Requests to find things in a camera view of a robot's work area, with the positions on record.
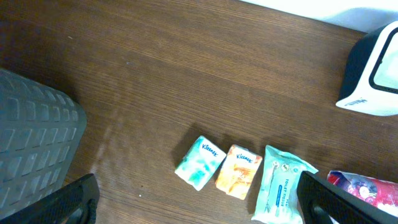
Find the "teal toilet tissue pack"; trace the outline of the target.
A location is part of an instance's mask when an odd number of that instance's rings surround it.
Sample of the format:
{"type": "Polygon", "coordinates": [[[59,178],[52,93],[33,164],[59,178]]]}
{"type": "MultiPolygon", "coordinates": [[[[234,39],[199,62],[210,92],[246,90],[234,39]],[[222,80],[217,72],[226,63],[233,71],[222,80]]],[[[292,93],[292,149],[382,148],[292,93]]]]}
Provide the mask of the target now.
{"type": "Polygon", "coordinates": [[[303,223],[298,210],[297,186],[303,171],[314,166],[289,152],[267,145],[261,188],[252,220],[263,223],[303,223]]]}

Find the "red purple tissue pack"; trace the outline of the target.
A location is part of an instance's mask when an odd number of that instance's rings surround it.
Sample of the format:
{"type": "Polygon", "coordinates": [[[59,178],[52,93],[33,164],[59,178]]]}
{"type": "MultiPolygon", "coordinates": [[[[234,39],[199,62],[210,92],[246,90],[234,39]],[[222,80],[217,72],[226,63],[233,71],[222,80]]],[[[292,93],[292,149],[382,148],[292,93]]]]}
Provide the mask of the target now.
{"type": "Polygon", "coordinates": [[[368,204],[397,217],[396,183],[337,170],[329,172],[327,181],[368,204]]]}

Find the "orange Kleenex tissue pack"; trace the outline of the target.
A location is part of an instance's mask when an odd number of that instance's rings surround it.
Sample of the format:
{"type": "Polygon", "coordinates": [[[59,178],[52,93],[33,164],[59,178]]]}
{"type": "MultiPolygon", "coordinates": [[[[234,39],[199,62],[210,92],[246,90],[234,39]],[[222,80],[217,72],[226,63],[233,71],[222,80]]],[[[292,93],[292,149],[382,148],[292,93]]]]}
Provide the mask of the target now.
{"type": "Polygon", "coordinates": [[[221,167],[216,188],[244,200],[263,158],[246,148],[233,144],[221,167]]]}

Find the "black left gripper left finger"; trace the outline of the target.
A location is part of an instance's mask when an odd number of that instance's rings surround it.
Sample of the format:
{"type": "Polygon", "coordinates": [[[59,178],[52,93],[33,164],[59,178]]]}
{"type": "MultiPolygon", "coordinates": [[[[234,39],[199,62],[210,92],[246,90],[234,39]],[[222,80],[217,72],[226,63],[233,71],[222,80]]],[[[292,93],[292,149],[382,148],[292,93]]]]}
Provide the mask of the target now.
{"type": "Polygon", "coordinates": [[[39,201],[1,220],[5,224],[95,224],[100,190],[86,174],[39,201]]]}

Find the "green Kleenex tissue pack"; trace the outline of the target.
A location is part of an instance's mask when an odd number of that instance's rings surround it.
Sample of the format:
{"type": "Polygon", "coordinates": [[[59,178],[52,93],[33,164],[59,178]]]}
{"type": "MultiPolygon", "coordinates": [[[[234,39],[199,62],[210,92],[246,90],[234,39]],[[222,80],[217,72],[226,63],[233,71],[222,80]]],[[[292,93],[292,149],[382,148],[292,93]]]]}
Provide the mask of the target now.
{"type": "Polygon", "coordinates": [[[224,161],[226,153],[204,136],[199,136],[175,169],[186,183],[200,191],[224,161]]]}

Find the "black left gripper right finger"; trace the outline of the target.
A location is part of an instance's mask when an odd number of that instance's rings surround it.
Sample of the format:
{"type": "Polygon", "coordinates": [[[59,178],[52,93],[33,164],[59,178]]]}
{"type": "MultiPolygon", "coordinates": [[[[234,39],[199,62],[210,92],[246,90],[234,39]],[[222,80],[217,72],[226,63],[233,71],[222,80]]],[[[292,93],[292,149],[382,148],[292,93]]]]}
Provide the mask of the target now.
{"type": "Polygon", "coordinates": [[[317,177],[303,171],[297,186],[297,197],[306,224],[326,223],[365,223],[394,224],[397,217],[372,205],[317,177]]]}

